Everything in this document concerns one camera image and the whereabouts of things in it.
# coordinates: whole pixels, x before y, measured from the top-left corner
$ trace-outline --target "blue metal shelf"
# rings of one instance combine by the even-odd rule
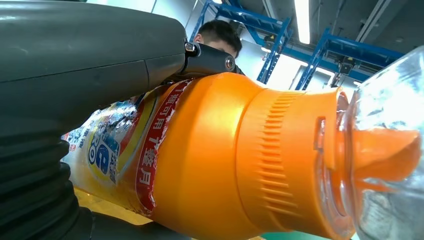
[[[266,43],[264,39],[259,37],[257,30],[262,30],[276,35],[275,43],[272,46],[271,52],[266,57],[262,70],[257,77],[258,81],[266,84],[272,71],[274,70],[278,58],[280,57],[280,53],[283,51],[284,47],[289,41],[289,38],[292,36],[293,32],[288,30],[291,19],[286,18],[284,21],[280,21],[243,9],[239,0],[229,0],[229,2],[231,5],[225,3],[219,4],[213,2],[212,0],[206,0],[203,9],[200,12],[200,17],[197,21],[197,24],[194,27],[193,33],[191,34],[190,42],[193,42],[200,27],[204,24],[206,11],[211,7],[212,9],[217,9],[215,18],[222,16],[224,18],[228,18],[244,24],[249,33],[252,35],[252,38],[260,46],[264,47]]]
[[[316,45],[316,48],[308,61],[308,66],[305,71],[303,71],[299,83],[296,86],[296,90],[306,90],[312,76],[314,75],[315,69],[318,65],[320,65],[320,62],[326,52],[333,52],[342,56],[351,57],[359,62],[369,63],[382,68],[387,67],[403,56],[400,52],[331,35],[330,29],[327,28]],[[359,80],[359,82],[364,81],[362,76],[359,76],[358,74],[357,76],[358,78],[355,78]]]

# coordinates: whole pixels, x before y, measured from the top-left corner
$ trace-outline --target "metal screw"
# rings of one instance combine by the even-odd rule
[[[232,71],[234,68],[234,59],[231,56],[228,56],[225,60],[225,67]]]
[[[196,50],[195,46],[192,43],[186,42],[184,46],[187,52],[194,52]]]

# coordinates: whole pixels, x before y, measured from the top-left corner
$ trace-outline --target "ceiling light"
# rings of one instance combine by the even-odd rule
[[[309,44],[311,41],[309,30],[309,0],[294,0],[294,6],[296,8],[299,40],[301,43]]]
[[[265,47],[261,47],[260,49],[261,49],[262,51],[264,51],[264,52],[267,52],[267,53],[270,53],[270,52],[271,52],[271,50],[270,50],[270,49],[265,48]]]

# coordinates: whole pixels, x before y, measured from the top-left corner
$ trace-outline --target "floor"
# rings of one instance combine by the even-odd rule
[[[98,212],[98,213],[110,215],[116,218],[120,218],[122,220],[125,220],[135,225],[142,225],[142,224],[151,222],[151,220],[148,218],[135,214],[134,212],[126,210],[123,207],[120,207],[111,202],[102,200],[96,196],[87,194],[78,189],[75,189],[75,195],[78,198],[78,202],[80,206],[89,208],[93,212]],[[264,240],[264,239],[257,236],[249,240]]]

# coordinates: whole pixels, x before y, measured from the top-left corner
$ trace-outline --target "clear plastic bottle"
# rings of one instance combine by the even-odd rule
[[[345,133],[350,129],[366,131],[385,139],[361,151],[350,151],[350,161],[375,158],[379,151],[381,155],[392,154],[382,159],[386,163],[365,169],[369,172],[363,171],[360,177],[354,167],[349,169],[352,184],[342,188],[344,205],[360,239],[424,239],[424,47],[362,84],[343,121],[340,130]],[[395,136],[390,132],[409,132],[410,136],[391,139]],[[360,142],[352,138],[347,149],[354,149]]]
[[[201,240],[421,240],[423,68],[418,48],[350,104],[231,73],[162,86],[65,135],[63,161],[76,187]]]

